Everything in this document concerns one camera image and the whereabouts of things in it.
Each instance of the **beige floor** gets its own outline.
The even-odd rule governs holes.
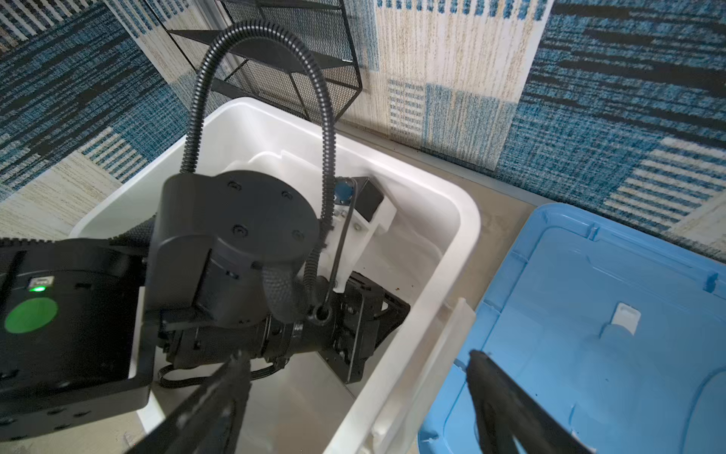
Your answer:
[[[351,135],[350,129],[342,129],[346,131],[346,135]],[[529,214],[536,205],[546,200],[370,134],[359,131],[352,133],[357,140],[366,142],[367,145],[454,182],[474,199],[481,216],[481,234],[476,249],[449,298],[455,301],[464,297],[472,307],[476,307]],[[451,169],[456,174],[444,169]],[[129,413],[57,434],[0,443],[0,454],[123,453],[143,438],[143,434],[136,413]],[[413,446],[410,453],[416,452]]]

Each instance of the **patterned carpet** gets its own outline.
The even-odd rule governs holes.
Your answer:
[[[208,28],[199,1],[0,0],[3,235],[61,238],[184,133],[205,48],[164,27]],[[723,1],[346,8],[342,121],[726,261]]]

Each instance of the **black corrugated tube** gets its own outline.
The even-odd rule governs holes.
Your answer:
[[[207,98],[211,90],[214,73],[222,57],[236,44],[246,39],[267,39],[284,46],[302,64],[305,74],[310,78],[315,96],[320,106],[322,119],[322,210],[320,212],[320,235],[305,263],[303,283],[308,295],[313,297],[320,251],[330,231],[333,220],[333,191],[335,190],[335,129],[333,107],[327,91],[325,77],[307,46],[291,32],[280,25],[265,20],[248,20],[235,23],[214,39],[204,56],[197,74],[197,80],[189,109],[187,141],[184,144],[184,157],[181,160],[181,173],[194,173],[197,169],[199,146]]]

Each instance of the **metal mesh organizer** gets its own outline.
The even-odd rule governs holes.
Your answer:
[[[224,0],[232,22],[265,19],[297,35],[313,52],[327,81],[338,120],[362,90],[358,59],[343,0]],[[197,70],[199,43],[208,46],[219,30],[167,30],[184,57]],[[279,44],[253,39],[234,46],[237,67],[215,78],[212,90],[231,98],[255,97],[320,124],[313,87],[298,61]]]

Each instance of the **black cable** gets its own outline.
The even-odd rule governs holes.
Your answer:
[[[287,365],[287,360],[284,361],[282,364],[279,364],[277,361],[273,362],[272,365],[267,366],[266,368],[253,370],[251,373],[251,380],[259,380],[260,378],[266,378],[272,375],[273,373],[277,372],[278,370],[282,370]],[[204,380],[206,380],[209,377],[192,377],[192,378],[185,378],[183,380],[169,380],[168,378],[164,378],[164,375],[167,373],[170,373],[172,370],[178,370],[174,368],[174,365],[165,365],[161,369],[159,369],[159,373],[157,375],[159,379],[159,386],[162,388],[167,389],[178,389],[178,388],[186,388],[187,386],[199,386],[202,383],[204,383]]]
[[[335,116],[330,102],[325,77],[307,46],[291,32],[266,20],[249,20],[235,23],[224,29],[212,41],[204,56],[195,83],[192,104],[189,109],[187,141],[184,144],[184,156],[181,160],[181,173],[194,173],[197,168],[199,146],[202,139],[202,127],[205,107],[211,90],[214,73],[222,57],[236,44],[251,38],[267,39],[283,45],[302,65],[305,74],[310,78],[313,90],[320,106],[322,124],[322,210],[320,212],[320,230],[318,241],[313,247],[306,263],[303,283],[307,293],[312,297],[317,279],[320,251],[325,246],[325,238],[330,231],[333,220],[333,194],[335,191]]]
[[[325,292],[325,299],[323,300],[324,307],[328,307],[330,303],[330,295],[333,294],[335,287],[335,277],[338,275],[338,267],[340,266],[340,257],[343,255],[343,244],[346,242],[346,236],[348,235],[348,228],[351,226],[351,219],[353,219],[353,212],[356,209],[356,202],[358,201],[358,182],[355,178],[341,178],[344,181],[348,181],[353,185],[353,197],[348,207],[348,216],[346,221],[343,223],[343,231],[340,233],[340,240],[338,241],[338,249],[335,251],[335,258],[333,259],[333,268],[330,270],[330,282],[327,284],[327,292]]]

